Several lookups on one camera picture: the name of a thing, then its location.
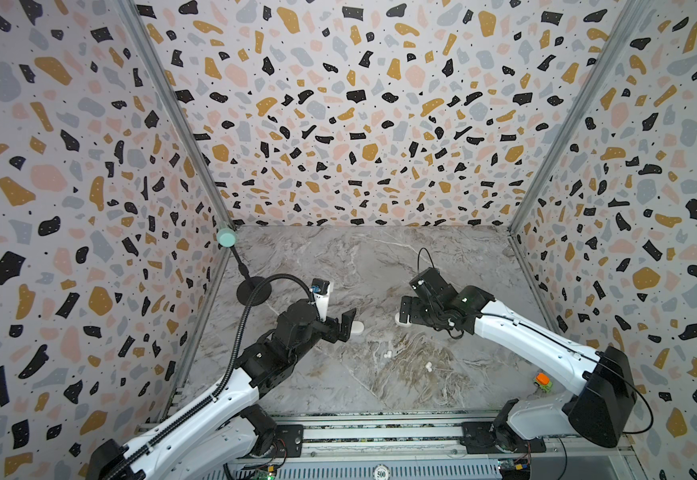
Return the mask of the white earbud charging case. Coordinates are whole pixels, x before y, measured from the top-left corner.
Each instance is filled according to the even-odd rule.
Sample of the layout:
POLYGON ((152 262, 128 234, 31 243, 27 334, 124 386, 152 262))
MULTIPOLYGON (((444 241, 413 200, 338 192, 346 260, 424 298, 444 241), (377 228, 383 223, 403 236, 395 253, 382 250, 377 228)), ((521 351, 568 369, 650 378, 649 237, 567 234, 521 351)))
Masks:
POLYGON ((364 332, 364 324, 361 321, 354 321, 351 326, 351 335, 359 335, 364 332))

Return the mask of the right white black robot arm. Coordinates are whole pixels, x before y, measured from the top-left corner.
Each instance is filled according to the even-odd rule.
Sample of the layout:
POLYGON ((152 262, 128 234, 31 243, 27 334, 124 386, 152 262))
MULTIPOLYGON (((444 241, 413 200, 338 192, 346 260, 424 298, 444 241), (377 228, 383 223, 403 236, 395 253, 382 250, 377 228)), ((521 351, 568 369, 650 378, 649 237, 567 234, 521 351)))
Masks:
POLYGON ((397 324, 490 340, 562 387, 544 398, 506 402, 487 430, 488 445, 518 452, 542 437, 578 436, 599 447, 618 446, 639 394, 621 350, 598 351, 566 339, 478 287, 456 291, 433 267, 409 285, 414 294, 402 297, 397 324))

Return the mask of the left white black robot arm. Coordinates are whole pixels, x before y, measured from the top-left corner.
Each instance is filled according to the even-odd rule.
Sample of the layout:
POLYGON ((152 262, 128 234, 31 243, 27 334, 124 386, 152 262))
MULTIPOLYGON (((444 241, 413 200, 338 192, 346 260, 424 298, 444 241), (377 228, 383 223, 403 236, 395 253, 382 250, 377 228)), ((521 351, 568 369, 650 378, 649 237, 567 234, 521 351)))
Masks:
POLYGON ((288 379, 318 342, 348 341, 355 316, 350 309, 332 318, 316 302, 296 301, 200 397, 124 445, 108 440, 96 448, 86 476, 196 479, 248 454, 268 454, 278 426, 258 402, 288 379))

